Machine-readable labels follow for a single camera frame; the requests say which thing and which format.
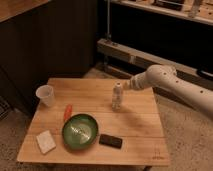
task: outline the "white cup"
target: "white cup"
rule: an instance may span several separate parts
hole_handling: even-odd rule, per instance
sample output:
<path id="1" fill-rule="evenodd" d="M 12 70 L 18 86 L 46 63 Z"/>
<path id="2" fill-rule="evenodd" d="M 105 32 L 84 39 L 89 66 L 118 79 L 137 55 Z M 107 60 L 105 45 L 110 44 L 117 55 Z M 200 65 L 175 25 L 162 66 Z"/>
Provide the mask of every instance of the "white cup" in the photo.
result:
<path id="1" fill-rule="evenodd" d="M 44 103 L 46 106 L 51 107 L 54 104 L 54 91 L 53 87 L 50 85 L 40 86 L 36 90 L 36 96 Z"/>

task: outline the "white container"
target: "white container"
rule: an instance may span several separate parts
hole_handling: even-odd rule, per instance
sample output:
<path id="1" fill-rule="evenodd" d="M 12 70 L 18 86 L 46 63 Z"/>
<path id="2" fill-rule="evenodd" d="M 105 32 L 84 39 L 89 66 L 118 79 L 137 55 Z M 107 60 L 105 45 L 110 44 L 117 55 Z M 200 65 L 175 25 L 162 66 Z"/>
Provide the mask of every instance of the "white container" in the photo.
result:
<path id="1" fill-rule="evenodd" d="M 117 83 L 115 87 L 113 88 L 113 94 L 112 94 L 113 110 L 121 108 L 122 100 L 123 100 L 123 85 L 121 83 Z"/>
<path id="2" fill-rule="evenodd" d="M 40 86 L 36 90 L 36 96 L 44 103 L 46 106 L 51 107 L 54 104 L 54 91 L 53 87 L 50 85 Z"/>

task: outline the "small bottle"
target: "small bottle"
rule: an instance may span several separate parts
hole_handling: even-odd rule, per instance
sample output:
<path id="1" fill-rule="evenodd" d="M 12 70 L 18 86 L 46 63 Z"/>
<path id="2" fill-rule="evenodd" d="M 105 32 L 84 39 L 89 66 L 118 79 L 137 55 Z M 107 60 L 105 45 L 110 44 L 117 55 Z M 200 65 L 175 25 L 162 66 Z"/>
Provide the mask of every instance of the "small bottle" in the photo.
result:
<path id="1" fill-rule="evenodd" d="M 112 108 L 114 110 L 119 109 L 121 107 L 122 100 L 123 100 L 123 86 L 121 83 L 117 83 L 113 88 Z"/>

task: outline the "floor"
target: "floor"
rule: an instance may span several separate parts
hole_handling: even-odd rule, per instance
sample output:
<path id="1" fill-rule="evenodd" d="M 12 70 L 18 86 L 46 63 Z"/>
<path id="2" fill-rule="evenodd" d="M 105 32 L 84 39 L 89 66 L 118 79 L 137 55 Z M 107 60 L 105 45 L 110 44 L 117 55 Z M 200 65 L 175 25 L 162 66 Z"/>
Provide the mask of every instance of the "floor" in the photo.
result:
<path id="1" fill-rule="evenodd" d="M 114 78 L 95 68 L 86 78 Z M 168 167 L 151 171 L 212 171 L 213 120 L 190 107 L 155 94 L 164 133 L 171 156 Z M 16 162 L 30 118 L 19 111 L 10 112 L 0 121 L 0 170 L 60 171 L 142 171 L 143 167 L 97 165 L 50 165 Z"/>

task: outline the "dark wall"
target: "dark wall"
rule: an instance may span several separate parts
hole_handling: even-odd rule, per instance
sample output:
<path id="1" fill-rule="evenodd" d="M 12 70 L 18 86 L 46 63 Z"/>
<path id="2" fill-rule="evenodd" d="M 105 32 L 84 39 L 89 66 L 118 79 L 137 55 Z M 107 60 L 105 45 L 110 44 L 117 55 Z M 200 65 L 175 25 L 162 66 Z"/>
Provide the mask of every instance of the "dark wall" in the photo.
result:
<path id="1" fill-rule="evenodd" d="M 105 12 L 101 17 L 106 17 L 106 3 L 102 1 L 100 8 Z M 116 4 L 111 17 L 113 41 L 213 72 L 213 26 Z M 106 22 L 99 21 L 104 36 Z"/>
<path id="2" fill-rule="evenodd" d="M 54 0 L 0 23 L 0 94 L 33 114 L 35 90 L 49 77 L 81 77 L 89 70 L 96 22 L 97 0 Z"/>

